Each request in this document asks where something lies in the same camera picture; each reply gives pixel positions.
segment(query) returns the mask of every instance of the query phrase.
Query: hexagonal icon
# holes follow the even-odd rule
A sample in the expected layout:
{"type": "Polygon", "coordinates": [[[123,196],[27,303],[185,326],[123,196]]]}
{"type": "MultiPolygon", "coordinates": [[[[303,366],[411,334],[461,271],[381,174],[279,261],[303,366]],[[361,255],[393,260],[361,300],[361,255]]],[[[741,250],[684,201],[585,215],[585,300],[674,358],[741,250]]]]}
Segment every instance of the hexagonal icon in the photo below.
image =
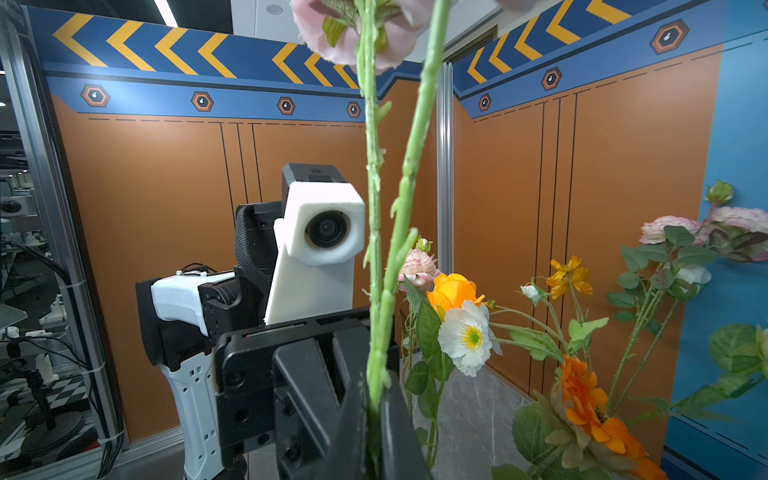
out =
{"type": "Polygon", "coordinates": [[[214,100],[206,91],[196,91],[192,95],[192,105],[198,111],[210,111],[214,107],[214,100]]]}
{"type": "Polygon", "coordinates": [[[290,97],[280,97],[280,101],[277,102],[277,107],[283,115],[293,115],[293,111],[296,110],[296,105],[290,97]]]}
{"type": "Polygon", "coordinates": [[[668,51],[674,50],[683,43],[683,39],[690,28],[685,25],[682,19],[675,20],[672,23],[667,23],[659,28],[656,32],[654,40],[650,43],[650,46],[654,48],[656,53],[663,54],[668,51]]]}
{"type": "Polygon", "coordinates": [[[106,107],[109,102],[109,93],[101,85],[85,85],[80,96],[92,107],[106,107]]]}
{"type": "Polygon", "coordinates": [[[351,101],[349,105],[346,106],[346,113],[352,118],[358,118],[360,116],[360,104],[356,101],[351,101]]]}
{"type": "Polygon", "coordinates": [[[563,72],[560,71],[560,68],[555,67],[544,73],[544,78],[541,80],[541,84],[544,86],[545,90],[551,90],[560,84],[561,78],[563,78],[563,72]]]}
{"type": "Polygon", "coordinates": [[[491,107],[491,95],[485,94],[480,97],[480,111],[486,111],[491,107]]]}

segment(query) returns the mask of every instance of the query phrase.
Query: yellow arrow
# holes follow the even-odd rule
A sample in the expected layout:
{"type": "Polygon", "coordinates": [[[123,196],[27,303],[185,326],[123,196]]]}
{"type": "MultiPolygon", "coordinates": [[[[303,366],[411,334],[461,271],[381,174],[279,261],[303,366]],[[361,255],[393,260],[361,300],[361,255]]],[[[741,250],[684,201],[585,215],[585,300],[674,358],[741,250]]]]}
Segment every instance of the yellow arrow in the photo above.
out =
{"type": "Polygon", "coordinates": [[[592,0],[589,2],[589,5],[587,6],[587,12],[590,12],[592,15],[600,17],[614,25],[632,16],[622,12],[618,8],[606,5],[604,0],[592,0]]]}
{"type": "Polygon", "coordinates": [[[352,77],[349,76],[348,73],[346,73],[346,70],[344,70],[344,65],[334,65],[333,70],[336,70],[336,73],[339,74],[339,76],[346,82],[347,85],[349,85],[349,88],[354,88],[355,90],[359,90],[359,87],[355,85],[355,82],[352,80],[352,77]]]}
{"type": "Polygon", "coordinates": [[[192,67],[187,65],[184,60],[179,58],[178,55],[174,53],[173,50],[170,48],[174,46],[174,44],[179,41],[179,38],[181,38],[182,35],[187,33],[186,28],[172,28],[154,47],[159,51],[161,54],[165,55],[165,58],[170,60],[176,67],[184,72],[187,75],[197,75],[197,72],[195,70],[192,70],[192,67]]]}
{"type": "Polygon", "coordinates": [[[469,73],[479,84],[485,81],[485,77],[483,77],[479,71],[475,70],[475,67],[478,64],[478,60],[480,60],[480,55],[482,55],[483,50],[485,50],[485,47],[480,48],[480,50],[475,53],[475,57],[472,59],[472,63],[469,64],[469,69],[467,70],[467,73],[469,73]]]}
{"type": "Polygon", "coordinates": [[[507,41],[508,36],[509,36],[509,32],[507,32],[503,37],[501,37],[498,40],[498,43],[496,44],[496,48],[493,49],[493,53],[491,53],[491,57],[488,59],[488,61],[491,62],[491,65],[498,68],[502,73],[507,73],[508,71],[511,70],[509,65],[504,63],[504,61],[498,57],[498,53],[502,50],[502,47],[504,47],[504,42],[507,41]]]}
{"type": "Polygon", "coordinates": [[[136,33],[142,25],[142,22],[128,20],[122,27],[118,28],[110,38],[107,38],[107,43],[112,45],[115,50],[119,51],[125,58],[130,60],[132,64],[136,65],[141,70],[154,71],[154,68],[152,68],[146,61],[142,60],[141,57],[136,55],[136,53],[125,44],[125,41],[128,40],[131,35],[136,33]]]}
{"type": "Polygon", "coordinates": [[[313,75],[315,75],[315,78],[320,80],[320,83],[325,85],[326,87],[332,87],[333,85],[331,82],[328,81],[325,75],[317,69],[317,63],[318,60],[320,60],[320,54],[313,53],[307,60],[304,62],[306,67],[312,72],[313,75]]]}
{"type": "Polygon", "coordinates": [[[96,58],[96,55],[90,53],[85,49],[85,47],[77,43],[75,39],[72,38],[72,35],[78,33],[78,31],[80,31],[80,29],[83,28],[83,26],[93,17],[93,15],[86,15],[85,13],[76,13],[72,15],[72,18],[67,20],[67,22],[63,24],[57,31],[55,31],[53,36],[61,43],[66,45],[67,48],[77,54],[78,57],[88,62],[88,64],[91,66],[106,67],[107,65],[103,61],[96,58]]]}
{"type": "Polygon", "coordinates": [[[205,42],[205,45],[200,47],[200,50],[198,50],[197,53],[199,53],[201,57],[208,60],[208,63],[213,65],[213,67],[216,68],[224,77],[237,78],[229,68],[225,67],[218,58],[214,57],[214,50],[216,50],[219,45],[221,45],[221,42],[224,41],[228,36],[229,35],[226,33],[214,33],[214,35],[205,42]]]}
{"type": "Polygon", "coordinates": [[[528,36],[531,34],[531,30],[533,30],[533,26],[536,25],[536,21],[538,20],[539,15],[536,15],[534,18],[531,19],[523,29],[523,34],[520,35],[520,38],[518,38],[517,43],[515,43],[515,50],[519,51],[526,57],[528,57],[529,60],[535,60],[536,58],[541,57],[541,54],[533,49],[530,45],[525,43],[526,40],[528,40],[528,36]]]}
{"type": "Polygon", "coordinates": [[[580,36],[576,35],[574,32],[566,29],[565,27],[560,26],[560,21],[563,19],[565,13],[568,11],[571,5],[573,5],[573,2],[574,0],[565,0],[560,5],[558,13],[554,15],[552,22],[550,22],[549,26],[547,27],[548,34],[568,45],[574,43],[575,41],[581,40],[580,36]]]}
{"type": "Polygon", "coordinates": [[[304,82],[301,81],[301,78],[297,77],[295,73],[293,73],[293,70],[288,68],[288,65],[286,65],[286,58],[288,58],[288,55],[290,55],[290,52],[293,51],[294,48],[296,48],[298,45],[295,43],[286,43],[284,47],[280,49],[280,51],[277,52],[277,55],[272,58],[272,62],[277,65],[277,67],[283,71],[283,73],[290,78],[290,80],[295,84],[303,84],[304,82]]]}

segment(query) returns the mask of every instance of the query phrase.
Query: camera lens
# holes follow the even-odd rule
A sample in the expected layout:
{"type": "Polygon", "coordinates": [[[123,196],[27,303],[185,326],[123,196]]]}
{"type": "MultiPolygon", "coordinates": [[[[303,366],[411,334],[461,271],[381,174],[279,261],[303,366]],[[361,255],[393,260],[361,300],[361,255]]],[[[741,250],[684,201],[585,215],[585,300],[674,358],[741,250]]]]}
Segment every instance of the camera lens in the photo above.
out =
{"type": "Polygon", "coordinates": [[[312,243],[321,248],[338,245],[346,235],[346,220],[341,212],[322,212],[306,228],[312,243]]]}

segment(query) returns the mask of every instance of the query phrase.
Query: metal post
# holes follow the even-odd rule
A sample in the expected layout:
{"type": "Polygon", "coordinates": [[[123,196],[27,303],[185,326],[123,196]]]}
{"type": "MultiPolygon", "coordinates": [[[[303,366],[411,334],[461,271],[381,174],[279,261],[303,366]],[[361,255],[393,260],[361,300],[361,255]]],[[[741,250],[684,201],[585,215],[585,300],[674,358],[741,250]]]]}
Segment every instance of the metal post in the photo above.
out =
{"type": "Polygon", "coordinates": [[[107,353],[101,338],[101,325],[93,304],[91,286],[83,264],[77,231],[74,227],[73,193],[65,186],[63,159],[60,158],[52,134],[54,125],[48,111],[47,93],[40,89],[42,73],[35,71],[36,52],[25,11],[11,0],[0,0],[0,58],[18,123],[19,133],[27,157],[28,169],[35,185],[45,235],[53,260],[64,267],[71,277],[71,285],[59,279],[59,290],[65,301],[69,328],[74,347],[81,358],[86,358],[95,370],[83,375],[86,386],[93,390],[93,402],[101,406],[104,418],[94,413],[98,436],[111,446],[119,445],[123,431],[122,418],[117,417],[113,386],[104,367],[107,353]]]}
{"type": "Polygon", "coordinates": [[[438,266],[453,273],[453,64],[440,70],[437,94],[438,266]]]}

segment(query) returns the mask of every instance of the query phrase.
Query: fluorescent light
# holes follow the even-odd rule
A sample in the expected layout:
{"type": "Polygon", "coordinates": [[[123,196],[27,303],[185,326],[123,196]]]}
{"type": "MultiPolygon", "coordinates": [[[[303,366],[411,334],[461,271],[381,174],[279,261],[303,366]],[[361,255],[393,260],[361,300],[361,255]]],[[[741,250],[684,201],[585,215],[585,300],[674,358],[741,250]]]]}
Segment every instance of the fluorescent light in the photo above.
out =
{"type": "Polygon", "coordinates": [[[169,27],[179,26],[178,23],[176,23],[176,19],[174,18],[174,13],[168,6],[168,0],[154,0],[154,4],[157,5],[157,10],[160,10],[160,15],[163,16],[163,22],[165,22],[165,25],[168,25],[169,27]]]}

